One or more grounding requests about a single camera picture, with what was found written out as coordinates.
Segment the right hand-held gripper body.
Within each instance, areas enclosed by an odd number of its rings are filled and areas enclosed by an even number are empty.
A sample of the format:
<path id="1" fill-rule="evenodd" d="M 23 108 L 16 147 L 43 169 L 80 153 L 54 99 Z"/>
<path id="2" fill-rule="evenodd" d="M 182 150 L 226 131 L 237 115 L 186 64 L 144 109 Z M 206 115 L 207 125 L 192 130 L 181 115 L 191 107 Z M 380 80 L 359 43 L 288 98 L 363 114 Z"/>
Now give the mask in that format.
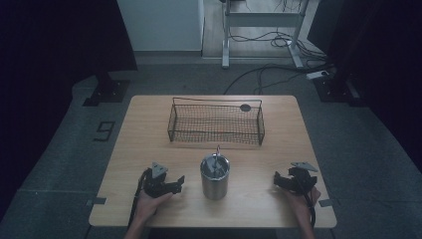
<path id="1" fill-rule="evenodd" d="M 285 189 L 294 193 L 308 193 L 317 184 L 317 177 L 311 176 L 310 172 L 317 172 L 317 169 L 308 162 L 292 162 L 288 169 L 288 178 L 285 182 Z"/>

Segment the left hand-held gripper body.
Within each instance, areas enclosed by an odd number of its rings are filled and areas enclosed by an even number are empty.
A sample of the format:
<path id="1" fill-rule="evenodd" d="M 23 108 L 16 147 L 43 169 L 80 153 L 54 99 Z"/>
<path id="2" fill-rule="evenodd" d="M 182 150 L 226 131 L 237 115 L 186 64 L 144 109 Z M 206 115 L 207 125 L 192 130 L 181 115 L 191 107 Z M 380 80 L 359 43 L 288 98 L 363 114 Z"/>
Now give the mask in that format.
<path id="1" fill-rule="evenodd" d="M 176 182 L 165 182 L 167 170 L 167 167 L 154 162 L 151 167 L 144 172 L 141 182 L 142 189 L 147 195 L 157 198 L 167 193 L 166 186 L 177 185 Z"/>

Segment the person's left hand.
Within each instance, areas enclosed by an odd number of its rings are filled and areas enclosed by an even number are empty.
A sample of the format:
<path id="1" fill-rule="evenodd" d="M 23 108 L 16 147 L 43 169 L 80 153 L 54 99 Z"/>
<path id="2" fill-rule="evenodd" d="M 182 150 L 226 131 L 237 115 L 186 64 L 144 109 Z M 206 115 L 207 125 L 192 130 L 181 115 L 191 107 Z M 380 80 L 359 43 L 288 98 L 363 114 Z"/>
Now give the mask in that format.
<path id="1" fill-rule="evenodd" d="M 157 210 L 157 208 L 169 200 L 173 196 L 172 193 L 166 193 L 157 198 L 147 195 L 141 191 L 136 205 L 135 220 L 139 222 L 146 222 Z"/>

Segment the person's right hand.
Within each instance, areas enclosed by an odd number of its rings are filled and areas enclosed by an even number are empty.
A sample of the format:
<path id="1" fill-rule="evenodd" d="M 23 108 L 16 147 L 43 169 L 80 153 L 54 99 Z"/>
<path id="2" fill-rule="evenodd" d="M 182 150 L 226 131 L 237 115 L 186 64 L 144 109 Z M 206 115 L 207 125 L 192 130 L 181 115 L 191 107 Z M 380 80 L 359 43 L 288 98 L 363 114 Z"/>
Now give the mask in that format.
<path id="1" fill-rule="evenodd" d="M 307 199 L 303 195 L 293 194 L 292 192 L 286 189 L 283 189 L 282 192 L 286 196 L 296 218 L 310 221 L 311 211 Z M 308 198 L 312 202 L 312 206 L 315 206 L 317 200 L 320 198 L 320 192 L 314 187 L 309 192 Z"/>

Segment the stainless steel tumbler cup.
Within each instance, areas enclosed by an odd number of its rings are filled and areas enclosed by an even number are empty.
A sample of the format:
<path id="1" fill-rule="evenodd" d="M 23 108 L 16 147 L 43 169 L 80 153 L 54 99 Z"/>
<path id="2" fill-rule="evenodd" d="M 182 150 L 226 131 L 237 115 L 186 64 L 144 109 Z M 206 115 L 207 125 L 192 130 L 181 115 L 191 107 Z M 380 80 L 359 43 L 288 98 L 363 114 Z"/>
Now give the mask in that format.
<path id="1" fill-rule="evenodd" d="M 200 163 L 200 174 L 206 198 L 220 200 L 227 194 L 230 162 L 225 156 L 212 153 L 204 157 Z"/>

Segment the white power strip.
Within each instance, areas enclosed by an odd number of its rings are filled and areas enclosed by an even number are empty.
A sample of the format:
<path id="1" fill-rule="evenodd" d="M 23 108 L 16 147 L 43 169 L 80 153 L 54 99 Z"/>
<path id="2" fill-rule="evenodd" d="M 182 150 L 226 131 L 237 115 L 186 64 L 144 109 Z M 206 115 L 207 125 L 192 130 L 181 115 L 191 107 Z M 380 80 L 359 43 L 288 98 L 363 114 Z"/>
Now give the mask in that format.
<path id="1" fill-rule="evenodd" d="M 307 78 L 307 80 L 313 80 L 313 79 L 326 77 L 328 75 L 329 75 L 329 73 L 327 71 L 318 71 L 318 72 L 306 74 L 306 78 Z"/>

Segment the dark curtain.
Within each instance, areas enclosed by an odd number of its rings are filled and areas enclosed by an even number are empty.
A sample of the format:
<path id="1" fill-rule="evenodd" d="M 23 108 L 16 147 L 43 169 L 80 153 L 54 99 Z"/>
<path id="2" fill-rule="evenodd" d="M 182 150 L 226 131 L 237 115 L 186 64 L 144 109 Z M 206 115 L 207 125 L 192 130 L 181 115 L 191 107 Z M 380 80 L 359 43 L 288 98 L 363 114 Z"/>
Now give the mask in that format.
<path id="1" fill-rule="evenodd" d="M 117 0 L 0 0 L 0 220 L 74 84 L 135 67 Z"/>
<path id="2" fill-rule="evenodd" d="M 308 40 L 422 172 L 422 0 L 319 0 Z"/>

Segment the white cabinet panel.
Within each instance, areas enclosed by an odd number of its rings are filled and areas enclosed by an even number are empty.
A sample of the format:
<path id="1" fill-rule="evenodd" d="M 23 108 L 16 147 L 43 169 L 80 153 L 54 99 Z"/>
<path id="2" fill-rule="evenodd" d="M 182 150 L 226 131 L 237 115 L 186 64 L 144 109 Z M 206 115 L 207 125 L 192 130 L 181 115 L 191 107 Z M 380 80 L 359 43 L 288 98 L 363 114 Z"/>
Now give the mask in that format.
<path id="1" fill-rule="evenodd" d="M 117 0 L 134 51 L 200 52 L 204 0 Z"/>

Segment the black stand base plate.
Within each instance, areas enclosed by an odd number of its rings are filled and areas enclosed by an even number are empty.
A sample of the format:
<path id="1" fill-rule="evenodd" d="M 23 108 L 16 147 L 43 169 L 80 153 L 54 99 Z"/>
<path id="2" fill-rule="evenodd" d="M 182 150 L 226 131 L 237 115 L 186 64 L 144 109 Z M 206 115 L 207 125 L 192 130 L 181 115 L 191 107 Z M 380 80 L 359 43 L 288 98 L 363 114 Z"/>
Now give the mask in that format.
<path id="1" fill-rule="evenodd" d="M 121 103 L 129 86 L 129 80 L 113 80 L 108 72 L 96 74 L 98 85 L 84 107 L 97 107 L 100 103 Z"/>
<path id="2" fill-rule="evenodd" d="M 350 106 L 363 104 L 362 98 L 351 79 L 341 79 L 337 74 L 322 72 L 312 79 L 319 99 L 324 103 L 347 103 Z"/>

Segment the white metal desk frame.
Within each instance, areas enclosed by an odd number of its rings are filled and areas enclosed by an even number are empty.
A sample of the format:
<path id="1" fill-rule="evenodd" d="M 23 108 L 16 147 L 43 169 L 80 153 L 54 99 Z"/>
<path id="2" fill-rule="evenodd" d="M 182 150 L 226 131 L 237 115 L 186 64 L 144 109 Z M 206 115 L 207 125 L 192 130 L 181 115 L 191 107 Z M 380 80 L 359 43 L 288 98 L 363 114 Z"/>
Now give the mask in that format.
<path id="1" fill-rule="evenodd" d="M 300 58 L 298 46 L 299 34 L 302 29 L 310 0 L 303 0 L 298 12 L 261 12 L 242 13 L 231 11 L 231 0 L 222 0 L 224 4 L 223 23 L 224 40 L 222 44 L 222 68 L 230 66 L 229 32 L 232 27 L 281 27 L 294 28 L 294 35 L 288 42 L 288 50 L 297 69 L 304 64 Z"/>

